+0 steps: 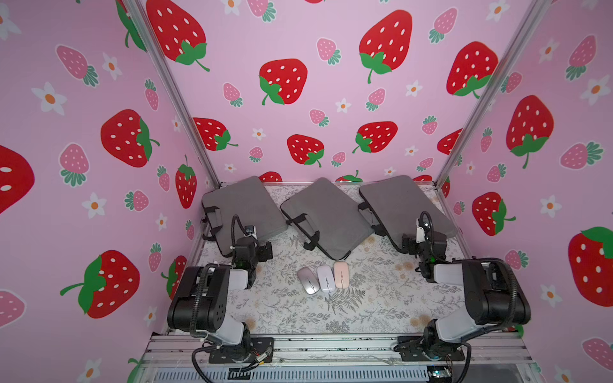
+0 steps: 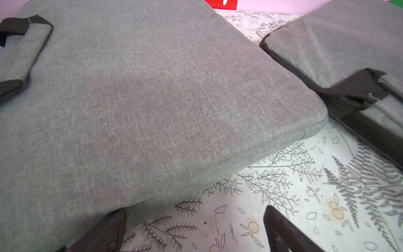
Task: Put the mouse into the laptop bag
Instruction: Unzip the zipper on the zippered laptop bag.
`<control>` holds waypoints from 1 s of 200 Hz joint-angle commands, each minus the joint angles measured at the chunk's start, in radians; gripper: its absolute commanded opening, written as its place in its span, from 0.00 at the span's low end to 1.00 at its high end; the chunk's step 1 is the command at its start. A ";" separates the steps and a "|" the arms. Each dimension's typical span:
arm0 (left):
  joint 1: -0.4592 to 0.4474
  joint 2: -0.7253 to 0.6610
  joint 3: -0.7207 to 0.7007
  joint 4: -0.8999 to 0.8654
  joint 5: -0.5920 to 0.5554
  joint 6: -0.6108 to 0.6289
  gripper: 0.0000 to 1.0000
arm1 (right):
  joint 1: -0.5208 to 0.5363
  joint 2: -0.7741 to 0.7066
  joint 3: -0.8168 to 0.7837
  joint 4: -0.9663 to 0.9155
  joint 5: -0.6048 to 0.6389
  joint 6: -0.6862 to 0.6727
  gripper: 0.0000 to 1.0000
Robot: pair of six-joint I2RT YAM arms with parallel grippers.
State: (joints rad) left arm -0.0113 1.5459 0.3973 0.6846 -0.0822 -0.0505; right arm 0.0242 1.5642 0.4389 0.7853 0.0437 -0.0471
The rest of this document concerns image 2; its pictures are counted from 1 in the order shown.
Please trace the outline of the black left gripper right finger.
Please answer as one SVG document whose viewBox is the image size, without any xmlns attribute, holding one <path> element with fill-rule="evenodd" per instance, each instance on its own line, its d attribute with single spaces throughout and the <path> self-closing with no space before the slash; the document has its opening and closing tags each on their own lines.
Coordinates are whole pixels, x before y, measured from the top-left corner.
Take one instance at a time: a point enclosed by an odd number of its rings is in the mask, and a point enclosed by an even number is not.
<svg viewBox="0 0 403 252">
<path fill-rule="evenodd" d="M 271 252 L 324 252 L 273 206 L 267 206 L 264 217 Z"/>
</svg>

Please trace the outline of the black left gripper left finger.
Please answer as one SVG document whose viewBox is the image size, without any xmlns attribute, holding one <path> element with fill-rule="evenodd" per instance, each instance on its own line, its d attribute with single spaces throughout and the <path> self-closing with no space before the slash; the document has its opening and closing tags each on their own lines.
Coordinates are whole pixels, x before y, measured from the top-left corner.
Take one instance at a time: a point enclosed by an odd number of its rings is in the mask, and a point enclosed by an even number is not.
<svg viewBox="0 0 403 252">
<path fill-rule="evenodd" d="M 96 226 L 70 247 L 58 252 L 119 252 L 127 229 L 125 209 L 109 213 Z"/>
</svg>

